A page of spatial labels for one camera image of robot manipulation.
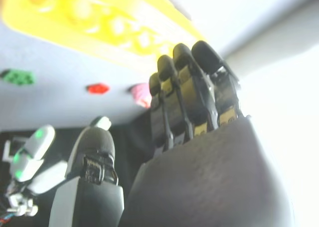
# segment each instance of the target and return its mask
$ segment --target dark background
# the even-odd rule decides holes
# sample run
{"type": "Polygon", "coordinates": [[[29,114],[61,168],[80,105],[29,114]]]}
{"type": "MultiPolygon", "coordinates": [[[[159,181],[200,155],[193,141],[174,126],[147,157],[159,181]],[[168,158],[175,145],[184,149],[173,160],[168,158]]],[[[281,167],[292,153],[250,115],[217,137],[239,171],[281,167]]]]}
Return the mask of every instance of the dark background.
{"type": "MultiPolygon", "coordinates": [[[[45,170],[59,160],[68,160],[73,145],[83,128],[56,129],[53,144],[45,155],[45,162],[39,172],[45,170]]],[[[0,156],[6,140],[14,136],[29,137],[35,130],[0,133],[0,156]]],[[[154,154],[151,142],[150,116],[146,112],[132,123],[112,126],[111,134],[115,143],[115,170],[119,176],[119,185],[123,187],[124,200],[126,199],[138,169],[154,154]]],[[[10,181],[9,164],[0,162],[0,186],[3,195],[4,186],[10,181]]],[[[34,217],[12,218],[6,227],[45,227],[49,224],[49,216],[56,188],[38,196],[35,203],[39,212],[34,217]]]]}

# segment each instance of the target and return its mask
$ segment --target yellow egg carton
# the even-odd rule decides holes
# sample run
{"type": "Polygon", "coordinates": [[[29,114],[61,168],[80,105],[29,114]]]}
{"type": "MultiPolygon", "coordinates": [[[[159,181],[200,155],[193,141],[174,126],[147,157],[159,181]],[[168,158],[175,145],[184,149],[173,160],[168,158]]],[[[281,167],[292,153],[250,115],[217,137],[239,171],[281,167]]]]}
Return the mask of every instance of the yellow egg carton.
{"type": "Polygon", "coordinates": [[[203,39],[168,0],[3,0],[13,29],[145,73],[183,42],[203,39]]]}

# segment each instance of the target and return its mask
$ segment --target yellow container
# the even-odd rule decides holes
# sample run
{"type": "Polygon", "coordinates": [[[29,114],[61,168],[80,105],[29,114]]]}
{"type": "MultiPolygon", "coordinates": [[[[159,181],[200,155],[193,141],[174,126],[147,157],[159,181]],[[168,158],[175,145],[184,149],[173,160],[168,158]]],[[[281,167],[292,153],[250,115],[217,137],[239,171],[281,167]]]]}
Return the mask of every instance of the yellow container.
{"type": "Polygon", "coordinates": [[[3,0],[13,29],[152,74],[160,55],[203,39],[168,0],[3,0]]]}

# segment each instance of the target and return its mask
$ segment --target green object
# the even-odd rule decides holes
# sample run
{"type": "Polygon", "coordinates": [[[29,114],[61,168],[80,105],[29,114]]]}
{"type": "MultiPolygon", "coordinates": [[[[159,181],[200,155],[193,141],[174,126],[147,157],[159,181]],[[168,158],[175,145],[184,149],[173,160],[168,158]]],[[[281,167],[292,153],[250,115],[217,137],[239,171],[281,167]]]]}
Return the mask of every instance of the green object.
{"type": "Polygon", "coordinates": [[[41,129],[35,132],[36,139],[40,139],[43,136],[43,131],[41,129]]]}
{"type": "Polygon", "coordinates": [[[20,159],[20,155],[19,155],[19,152],[18,152],[18,153],[16,153],[16,154],[14,155],[12,162],[13,162],[14,164],[16,164],[16,163],[18,163],[19,159],[20,159]]]}
{"type": "Polygon", "coordinates": [[[20,179],[21,176],[22,176],[22,171],[16,171],[15,177],[16,177],[17,179],[20,179]]]}
{"type": "Polygon", "coordinates": [[[35,83],[34,75],[30,71],[10,69],[2,73],[1,76],[4,81],[18,86],[32,85],[35,83]]]}

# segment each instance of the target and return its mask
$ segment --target green dot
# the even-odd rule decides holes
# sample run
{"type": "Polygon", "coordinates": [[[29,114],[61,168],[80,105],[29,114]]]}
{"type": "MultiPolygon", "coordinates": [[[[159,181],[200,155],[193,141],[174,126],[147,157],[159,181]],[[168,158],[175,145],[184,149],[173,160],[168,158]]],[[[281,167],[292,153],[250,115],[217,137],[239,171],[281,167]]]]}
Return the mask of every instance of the green dot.
{"type": "Polygon", "coordinates": [[[40,139],[43,136],[43,131],[41,129],[37,130],[35,133],[36,139],[40,139]]]}
{"type": "Polygon", "coordinates": [[[15,177],[16,177],[17,179],[20,179],[21,176],[22,176],[22,171],[16,171],[15,177]]]}
{"type": "Polygon", "coordinates": [[[13,163],[14,164],[16,164],[16,163],[18,163],[18,161],[19,161],[19,159],[20,159],[20,155],[19,155],[19,153],[16,153],[15,155],[14,155],[14,157],[13,157],[13,163]]]}

